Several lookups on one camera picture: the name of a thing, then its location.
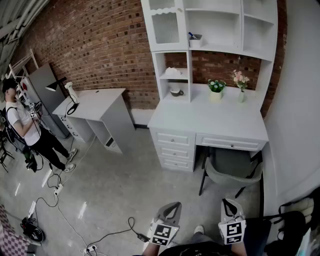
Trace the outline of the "black floor device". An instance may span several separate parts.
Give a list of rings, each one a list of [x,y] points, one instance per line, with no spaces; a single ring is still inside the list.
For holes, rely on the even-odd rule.
[[[29,237],[32,241],[42,243],[45,240],[45,234],[43,231],[34,223],[35,218],[25,217],[22,219],[20,227],[23,230],[23,234]]]

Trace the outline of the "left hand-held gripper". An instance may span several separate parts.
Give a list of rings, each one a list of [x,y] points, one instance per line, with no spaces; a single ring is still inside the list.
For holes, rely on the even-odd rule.
[[[151,224],[151,235],[149,242],[159,246],[167,247],[180,229],[182,203],[172,202],[161,207],[156,213],[157,221]]]

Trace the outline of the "small white side table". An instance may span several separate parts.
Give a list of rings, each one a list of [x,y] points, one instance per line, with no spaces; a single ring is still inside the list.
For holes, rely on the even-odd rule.
[[[124,88],[78,91],[78,107],[73,113],[68,113],[70,99],[65,99],[53,113],[76,140],[87,143],[96,136],[106,150],[123,154],[135,132],[123,99],[124,91]]]

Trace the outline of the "checkered cloth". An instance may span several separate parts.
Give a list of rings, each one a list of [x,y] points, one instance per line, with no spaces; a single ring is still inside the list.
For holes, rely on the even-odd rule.
[[[29,242],[10,225],[5,207],[0,204],[0,251],[3,256],[27,256]]]

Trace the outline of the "white table top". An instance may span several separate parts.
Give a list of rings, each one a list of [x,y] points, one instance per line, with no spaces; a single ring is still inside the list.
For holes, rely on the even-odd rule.
[[[255,90],[245,92],[243,103],[238,101],[240,90],[225,87],[222,99],[211,101],[210,91],[202,84],[195,84],[192,100],[185,102],[182,97],[166,96],[156,107],[148,128],[156,145],[194,150],[193,170],[195,166],[196,147],[181,147],[156,142],[155,132],[170,134],[189,133],[214,135],[269,141],[265,123],[261,115],[261,97]]]

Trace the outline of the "white metal rack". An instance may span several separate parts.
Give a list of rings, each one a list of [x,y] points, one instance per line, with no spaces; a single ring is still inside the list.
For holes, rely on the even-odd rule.
[[[16,64],[8,65],[9,73],[5,74],[6,79],[14,78],[18,82],[18,85],[17,85],[18,98],[20,99],[21,102],[27,105],[33,104],[33,102],[30,100],[30,97],[28,96],[27,86],[24,85],[24,79],[29,77],[29,73],[26,69],[26,64],[30,60],[33,61],[33,64],[38,69],[39,66],[35,59],[34,52],[30,48],[29,53],[26,56],[24,56],[22,59],[20,59]]]

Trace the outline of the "person's left forearm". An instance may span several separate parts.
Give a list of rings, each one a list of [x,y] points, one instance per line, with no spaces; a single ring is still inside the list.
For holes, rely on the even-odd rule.
[[[142,256],[158,256],[160,250],[159,244],[148,243],[147,247],[142,253]]]

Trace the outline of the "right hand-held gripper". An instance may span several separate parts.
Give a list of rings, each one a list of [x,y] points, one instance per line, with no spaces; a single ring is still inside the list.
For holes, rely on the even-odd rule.
[[[243,241],[246,219],[242,206],[232,199],[222,199],[221,222],[218,224],[220,235],[225,245]]]

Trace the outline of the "ribbed glass cabinet door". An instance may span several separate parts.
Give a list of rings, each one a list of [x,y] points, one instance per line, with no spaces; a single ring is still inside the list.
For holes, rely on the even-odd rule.
[[[151,10],[145,23],[153,52],[186,51],[189,48],[186,17],[182,8]]]

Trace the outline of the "black metal stool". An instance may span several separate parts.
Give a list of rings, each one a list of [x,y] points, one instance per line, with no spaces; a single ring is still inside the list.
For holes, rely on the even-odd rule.
[[[7,138],[4,135],[3,131],[0,131],[0,164],[2,165],[3,169],[8,173],[7,167],[4,163],[6,157],[10,157],[12,159],[15,159],[13,155],[6,150],[5,148],[5,142],[7,141]]]

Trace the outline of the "pink flowers in green vase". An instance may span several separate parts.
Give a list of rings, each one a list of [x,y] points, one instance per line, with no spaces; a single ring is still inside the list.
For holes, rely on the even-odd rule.
[[[245,89],[248,87],[248,82],[250,79],[245,76],[240,70],[236,69],[232,72],[232,79],[234,84],[240,89],[238,96],[238,102],[243,103],[245,101]]]

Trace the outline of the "black bag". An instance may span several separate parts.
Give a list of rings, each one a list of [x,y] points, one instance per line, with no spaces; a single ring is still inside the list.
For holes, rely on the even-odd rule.
[[[277,215],[266,217],[283,223],[278,229],[277,240],[267,244],[267,256],[296,256],[308,231],[320,226],[320,186],[309,195],[281,205]]]

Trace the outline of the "white shelf compartment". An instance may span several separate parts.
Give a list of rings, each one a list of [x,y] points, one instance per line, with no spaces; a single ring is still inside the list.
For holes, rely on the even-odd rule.
[[[188,61],[189,56],[186,51],[182,52],[155,52],[152,54],[154,61],[154,69],[160,81],[170,82],[183,82],[186,83],[189,79]],[[167,68],[176,68],[181,71],[181,76],[166,76],[165,71]]]

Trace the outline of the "white cloth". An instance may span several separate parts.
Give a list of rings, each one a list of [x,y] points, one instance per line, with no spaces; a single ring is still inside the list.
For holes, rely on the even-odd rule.
[[[168,67],[165,70],[165,75],[168,77],[179,77],[181,76],[181,74],[182,74],[181,71],[175,67]]]

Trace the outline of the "person's right forearm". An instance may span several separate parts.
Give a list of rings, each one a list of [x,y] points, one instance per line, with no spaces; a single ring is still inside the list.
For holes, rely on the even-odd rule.
[[[237,256],[247,256],[246,247],[244,242],[233,243],[231,245],[231,251]]]

